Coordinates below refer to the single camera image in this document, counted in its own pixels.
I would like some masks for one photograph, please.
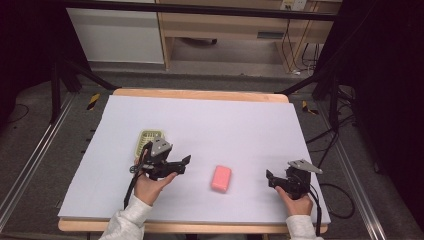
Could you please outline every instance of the person's right hand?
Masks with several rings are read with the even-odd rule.
[[[297,200],[293,200],[280,186],[276,186],[275,190],[277,190],[278,195],[280,195],[281,199],[286,204],[289,216],[311,215],[313,203],[308,194],[303,195]]]

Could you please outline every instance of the wooden desk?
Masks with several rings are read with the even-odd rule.
[[[227,101],[282,102],[288,103],[284,95],[253,93],[253,92],[215,92],[190,90],[159,90],[159,89],[118,89],[114,95],[207,99]],[[87,220],[61,218],[59,229],[69,232],[102,232],[106,229],[108,219]],[[321,232],[327,231],[327,225],[321,226]],[[145,231],[149,233],[287,233],[286,225],[252,225],[252,224],[193,224],[193,223],[145,223]]]
[[[280,0],[214,0],[205,3],[199,0],[156,0],[156,3],[278,10],[283,2]],[[340,3],[341,0],[307,1],[304,11],[337,13]],[[273,41],[277,45],[284,68],[289,72],[294,69],[294,62],[301,54],[303,44],[324,43],[332,27],[332,22],[309,20],[291,20],[287,29],[288,20],[286,19],[177,13],[158,13],[158,17],[167,69],[171,67],[174,38],[187,37]],[[289,31],[292,49],[287,38],[284,42],[282,39],[258,38],[259,32],[286,33],[287,31]]]

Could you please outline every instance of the black device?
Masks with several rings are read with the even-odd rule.
[[[275,177],[268,169],[266,170],[266,178],[269,187],[280,186],[291,195],[293,200],[297,200],[302,195],[309,193],[311,172],[322,174],[322,170],[305,160],[291,161],[288,164],[290,167],[286,170],[287,179]]]
[[[138,162],[130,168],[130,172],[134,174],[134,177],[131,179],[125,195],[124,208],[128,206],[131,192],[137,179],[142,174],[147,173],[149,178],[155,181],[173,172],[184,174],[185,166],[190,163],[191,155],[183,158],[180,162],[167,162],[166,159],[171,150],[172,145],[161,137],[155,137],[153,141],[149,141],[143,146]]]

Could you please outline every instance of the hand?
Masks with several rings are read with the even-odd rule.
[[[147,154],[147,150],[143,153],[143,160],[144,157]],[[140,159],[136,159],[134,161],[135,164],[138,164],[138,161]],[[137,182],[134,186],[134,195],[143,201],[145,204],[153,206],[153,203],[156,201],[156,199],[159,197],[160,192],[162,189],[168,185],[169,183],[174,180],[174,178],[178,175],[177,173],[171,173],[166,178],[154,181],[146,176],[146,173],[139,172],[138,174],[141,174],[140,177],[138,177]]]
[[[280,195],[281,199],[286,204],[289,216],[311,215],[313,203],[308,194],[303,195],[297,200],[293,200],[280,186],[275,187],[275,190],[277,190],[278,195]]]

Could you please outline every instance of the pink block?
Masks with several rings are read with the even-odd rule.
[[[220,192],[226,192],[230,183],[231,169],[224,166],[216,166],[211,187]]]

